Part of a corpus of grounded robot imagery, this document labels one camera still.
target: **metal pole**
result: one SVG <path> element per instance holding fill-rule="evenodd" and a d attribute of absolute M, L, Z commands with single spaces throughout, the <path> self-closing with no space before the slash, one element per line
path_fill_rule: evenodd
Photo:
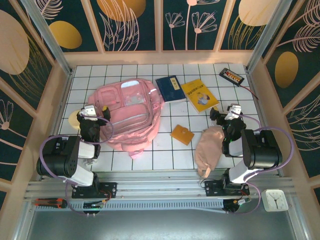
<path fill-rule="evenodd" d="M 277 31 L 279 25 L 281 24 L 282 19 L 286 15 L 287 11 L 289 10 L 290 4 L 292 0 L 280 0 L 278 5 L 276 6 L 270 21 L 265 26 L 254 50 L 250 57 L 250 60 L 247 65 L 247 72 L 251 74 L 255 69 L 257 63 L 261 59 L 262 54 L 264 53 L 265 49 L 267 48 L 270 40 L 272 39 L 273 35 Z"/>
<path fill-rule="evenodd" d="M 41 33 L 46 44 L 49 46 L 52 54 L 54 55 L 57 62 L 62 67 L 66 75 L 71 75 L 71 68 L 62 52 L 60 46 L 57 44 L 55 37 L 52 35 L 49 26 L 45 19 L 42 17 L 35 1 L 33 0 L 21 0 L 26 12 L 31 17 L 34 25 L 37 27 Z"/>

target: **pink backpack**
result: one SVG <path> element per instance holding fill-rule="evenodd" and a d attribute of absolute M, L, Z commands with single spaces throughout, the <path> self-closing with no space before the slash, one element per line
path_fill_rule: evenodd
<path fill-rule="evenodd" d="M 107 143 L 115 150 L 129 152 L 133 159 L 142 154 L 158 133 L 164 101 L 151 81 L 132 78 L 102 86 L 89 97 L 88 103 L 98 108 L 100 116 L 104 106 L 110 109 L 114 134 Z M 101 127 L 101 139 L 104 141 L 107 136 L 110 128 Z"/>

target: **white clock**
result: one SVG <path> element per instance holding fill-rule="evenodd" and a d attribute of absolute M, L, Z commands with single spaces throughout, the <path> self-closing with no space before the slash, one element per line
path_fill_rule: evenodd
<path fill-rule="evenodd" d="M 284 191 L 267 189 L 261 193 L 264 209 L 267 212 L 281 212 L 289 209 Z"/>

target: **clock face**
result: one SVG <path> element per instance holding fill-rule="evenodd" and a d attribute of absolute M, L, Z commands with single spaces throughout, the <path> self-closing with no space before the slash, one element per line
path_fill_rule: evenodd
<path fill-rule="evenodd" d="M 283 191 L 267 191 L 266 199 L 273 210 L 285 210 L 287 208 L 286 197 Z"/>

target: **grid floor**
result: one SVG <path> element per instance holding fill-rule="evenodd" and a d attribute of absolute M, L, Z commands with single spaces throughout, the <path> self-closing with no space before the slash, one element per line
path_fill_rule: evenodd
<path fill-rule="evenodd" d="M 201 79 L 219 100 L 219 111 L 226 111 L 232 103 L 240 104 L 242 112 L 259 119 L 253 97 L 249 91 L 237 87 L 219 76 L 223 68 L 244 77 L 243 86 L 249 87 L 244 67 L 241 64 L 144 64 L 144 65 L 94 65 L 78 66 L 75 71 L 68 101 L 64 110 L 60 134 L 77 135 L 78 130 L 68 122 L 69 115 L 88 103 L 88 97 L 103 85 L 125 81 L 131 78 L 143 78 L 153 81 L 176 75 L 180 84 Z M 132 160 L 127 152 L 115 151 L 108 145 L 101 146 L 97 163 L 88 166 L 92 171 L 136 171 L 136 170 L 181 170 L 196 169 L 195 149 L 201 132 L 211 125 L 209 111 L 198 114 L 188 101 L 166 103 L 161 112 L 159 133 L 142 157 Z M 248 129 L 257 129 L 251 119 L 244 119 Z M 179 124 L 194 133 L 191 143 L 186 146 L 170 136 Z M 231 168 L 241 158 L 221 156 L 216 168 Z"/>

